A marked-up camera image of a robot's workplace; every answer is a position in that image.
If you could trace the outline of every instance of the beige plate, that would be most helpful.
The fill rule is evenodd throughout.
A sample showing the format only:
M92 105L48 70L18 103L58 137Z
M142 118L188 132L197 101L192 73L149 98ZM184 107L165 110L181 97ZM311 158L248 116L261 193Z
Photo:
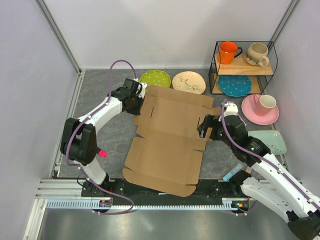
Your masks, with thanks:
M204 78L194 71L184 71L175 75L172 86L174 89L194 94L203 94L206 90Z

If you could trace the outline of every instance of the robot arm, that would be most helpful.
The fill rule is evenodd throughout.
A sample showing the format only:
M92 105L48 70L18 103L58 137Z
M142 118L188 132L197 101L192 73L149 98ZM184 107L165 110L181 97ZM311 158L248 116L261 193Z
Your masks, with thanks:
M102 103L86 115L78 119L69 118L65 121L60 146L60 151L64 155L76 127L89 118L76 133L77 136L81 135L81 137L75 137L72 141L69 159L78 164L92 181L104 189L108 188L109 176L98 163L96 154L105 157L107 153L97 146L97 132L110 119L124 111L139 115L147 86L146 83L139 83L138 79L127 78L122 87L111 92L109 102L107 102L108 97L106 97Z
M223 141L234 155L242 162L261 174L276 191L261 184L250 174L240 171L230 181L238 185L241 191L255 198L288 224L290 230L301 240L312 240L320 232L320 198L304 188L278 162L270 149L259 139L248 136L244 123L237 116L238 108L233 102L224 105L224 121L233 142L245 150L255 153L261 160L236 147L229 139L221 122L221 116L206 115L202 124L197 127L201 138L212 128L210 138Z

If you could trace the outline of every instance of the cardboard box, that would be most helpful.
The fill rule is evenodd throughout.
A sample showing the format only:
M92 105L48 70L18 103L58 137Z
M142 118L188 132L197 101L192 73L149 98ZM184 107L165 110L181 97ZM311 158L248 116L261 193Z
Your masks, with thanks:
M218 115L210 96L151 85L123 169L132 184L186 197L196 190L206 141L197 126L206 114Z

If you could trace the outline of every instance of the wooden shelf board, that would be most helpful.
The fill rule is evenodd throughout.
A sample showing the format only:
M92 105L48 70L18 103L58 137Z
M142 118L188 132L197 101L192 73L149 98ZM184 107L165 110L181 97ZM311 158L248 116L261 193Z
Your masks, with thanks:
M230 64L220 64L217 57L219 54L216 54L215 62L219 76L220 75L265 75L271 76L274 74L270 64L268 66L262 67L260 65L253 66L247 63L246 55L240 54Z
M259 87L258 78L256 76L248 76L248 78L250 79L250 81L252 83L251 91L249 92L249 94L260 94L261 90ZM219 76L217 77L217 79L215 81L212 94L224 94L220 90L220 87L218 85L218 80L219 80Z

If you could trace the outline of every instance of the gray floor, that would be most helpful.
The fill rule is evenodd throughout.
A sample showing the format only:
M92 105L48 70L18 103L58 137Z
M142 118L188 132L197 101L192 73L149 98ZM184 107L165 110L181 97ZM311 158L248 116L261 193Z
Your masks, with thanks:
M38 240L298 240L285 221L257 203L247 216L204 210L139 210L99 216L47 209Z
M146 69L138 69L137 76L140 77ZM214 97L214 107L219 107L226 98L225 95L212 95L209 90L209 69L164 69L171 79L178 73L184 71L194 71L202 75L207 83L205 95ZM74 112L74 117L81 117L98 104L100 104L108 93L107 82L108 70L87 70L81 86L79 98ZM125 78L134 78L131 70L117 69L112 71L112 90L121 87ZM236 103L240 110L240 115L247 123L246 129L269 130L272 127L260 126L248 121L241 111L241 102L244 99L227 97L228 100ZM98 147L108 153L106 158L97 156L102 168L111 178L123 178L122 169L129 152L133 138L136 136L137 127L133 124L134 116L128 113L121 113L110 120L98 133ZM208 142L203 153L203 160L199 178L201 179L221 179L226 173L234 168L240 161L235 158L231 150L221 141ZM75 178L80 171L74 167L68 167L63 158L59 177Z

